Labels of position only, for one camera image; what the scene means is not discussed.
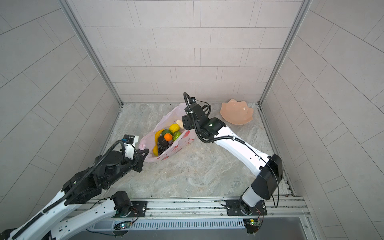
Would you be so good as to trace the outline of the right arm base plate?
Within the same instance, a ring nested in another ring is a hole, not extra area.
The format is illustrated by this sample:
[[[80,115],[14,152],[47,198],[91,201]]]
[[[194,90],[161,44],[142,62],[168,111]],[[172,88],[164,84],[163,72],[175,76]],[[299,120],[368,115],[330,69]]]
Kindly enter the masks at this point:
[[[223,206],[228,216],[265,216],[268,214],[264,200],[260,200],[255,206],[248,206],[243,200],[224,200]]]

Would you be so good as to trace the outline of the green fake fruit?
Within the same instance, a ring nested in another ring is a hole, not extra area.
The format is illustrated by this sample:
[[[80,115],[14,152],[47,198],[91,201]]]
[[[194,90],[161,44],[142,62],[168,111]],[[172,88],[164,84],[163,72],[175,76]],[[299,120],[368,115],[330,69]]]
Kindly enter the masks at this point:
[[[173,133],[173,141],[176,141],[182,133],[180,131],[176,131]]]

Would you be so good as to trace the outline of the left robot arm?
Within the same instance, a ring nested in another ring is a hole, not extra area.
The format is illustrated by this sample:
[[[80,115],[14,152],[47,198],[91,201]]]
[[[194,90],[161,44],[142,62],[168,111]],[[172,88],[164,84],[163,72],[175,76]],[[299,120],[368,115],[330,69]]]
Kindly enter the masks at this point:
[[[2,240],[67,240],[92,225],[109,218],[124,218],[115,231],[127,231],[146,208],[131,202],[125,191],[117,191],[104,202],[75,217],[67,216],[90,199],[109,189],[130,171],[140,173],[149,149],[137,150],[127,140],[118,140],[92,167],[75,174],[42,210],[25,224],[1,233]]]

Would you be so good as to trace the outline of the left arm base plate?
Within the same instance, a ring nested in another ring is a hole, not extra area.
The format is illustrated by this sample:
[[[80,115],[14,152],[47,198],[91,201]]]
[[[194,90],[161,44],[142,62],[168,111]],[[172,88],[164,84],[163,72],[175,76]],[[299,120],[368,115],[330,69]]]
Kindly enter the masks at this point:
[[[146,215],[147,206],[147,201],[133,201],[128,205],[118,206],[114,218],[143,218]]]

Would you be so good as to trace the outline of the pink plastic bag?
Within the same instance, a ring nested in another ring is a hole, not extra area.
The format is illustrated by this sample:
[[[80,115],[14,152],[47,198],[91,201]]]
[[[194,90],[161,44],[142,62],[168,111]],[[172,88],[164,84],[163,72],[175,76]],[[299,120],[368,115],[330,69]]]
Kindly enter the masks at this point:
[[[140,150],[150,151],[146,162],[168,159],[197,138],[195,130],[186,130],[183,127],[182,116],[186,114],[185,108],[185,103],[179,104],[161,119],[152,132],[140,140]]]

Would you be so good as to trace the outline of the pink scalloped bowl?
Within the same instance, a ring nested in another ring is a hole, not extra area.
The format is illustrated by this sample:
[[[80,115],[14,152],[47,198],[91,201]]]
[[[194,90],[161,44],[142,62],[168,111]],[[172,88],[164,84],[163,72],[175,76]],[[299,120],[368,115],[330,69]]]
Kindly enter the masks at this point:
[[[249,108],[245,101],[237,102],[231,99],[222,103],[221,116],[233,125],[245,125],[253,120],[254,109]]]

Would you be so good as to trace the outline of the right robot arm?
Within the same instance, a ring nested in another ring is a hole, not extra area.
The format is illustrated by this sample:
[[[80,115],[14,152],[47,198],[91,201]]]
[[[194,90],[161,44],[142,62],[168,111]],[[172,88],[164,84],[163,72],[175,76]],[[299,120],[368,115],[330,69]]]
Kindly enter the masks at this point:
[[[185,97],[186,115],[182,116],[184,128],[195,130],[205,144],[215,143],[240,160],[255,176],[250,187],[240,197],[239,208],[244,215],[252,215],[262,200],[273,199],[283,178],[281,158],[269,156],[238,137],[223,121],[209,118],[211,106],[201,106],[194,98]]]

